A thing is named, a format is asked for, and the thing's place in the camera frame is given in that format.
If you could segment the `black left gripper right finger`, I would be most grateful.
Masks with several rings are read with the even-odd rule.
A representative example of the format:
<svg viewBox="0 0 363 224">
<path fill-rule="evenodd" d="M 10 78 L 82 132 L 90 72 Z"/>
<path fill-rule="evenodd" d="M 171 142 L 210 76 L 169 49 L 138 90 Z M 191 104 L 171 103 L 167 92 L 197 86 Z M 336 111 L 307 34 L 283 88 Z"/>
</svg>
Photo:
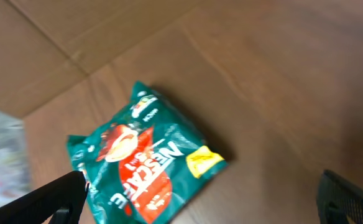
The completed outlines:
<svg viewBox="0 0 363 224">
<path fill-rule="evenodd" d="M 363 189 L 331 170 L 321 175 L 316 205 L 321 224 L 363 224 Z"/>
</svg>

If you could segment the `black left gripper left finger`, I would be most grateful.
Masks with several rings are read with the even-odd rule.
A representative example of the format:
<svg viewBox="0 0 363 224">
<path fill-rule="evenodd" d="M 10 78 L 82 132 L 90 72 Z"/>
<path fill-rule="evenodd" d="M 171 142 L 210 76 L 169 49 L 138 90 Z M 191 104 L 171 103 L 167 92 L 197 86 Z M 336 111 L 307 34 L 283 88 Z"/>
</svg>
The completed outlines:
<svg viewBox="0 0 363 224">
<path fill-rule="evenodd" d="M 0 223 L 76 224 L 88 194 L 81 171 L 72 171 L 0 207 Z"/>
</svg>

